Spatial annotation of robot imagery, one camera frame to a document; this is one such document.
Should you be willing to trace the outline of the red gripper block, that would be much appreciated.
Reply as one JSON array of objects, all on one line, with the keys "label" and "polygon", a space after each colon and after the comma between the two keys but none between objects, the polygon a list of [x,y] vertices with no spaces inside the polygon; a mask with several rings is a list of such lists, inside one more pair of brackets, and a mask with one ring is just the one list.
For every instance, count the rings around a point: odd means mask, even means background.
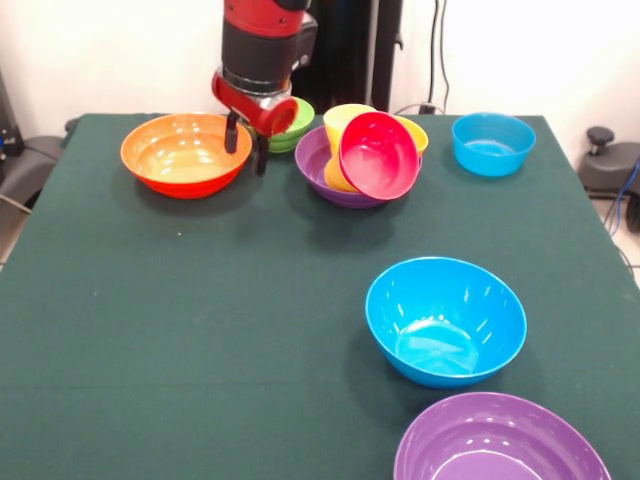
[{"label": "red gripper block", "polygon": [[237,150],[240,116],[258,132],[254,135],[253,169],[256,175],[264,175],[269,157],[269,138],[265,136],[284,133],[294,123],[298,114],[297,102],[288,93],[255,96],[243,92],[223,77],[221,69],[213,76],[212,91],[220,103],[233,111],[226,119],[225,151],[234,154]]}]

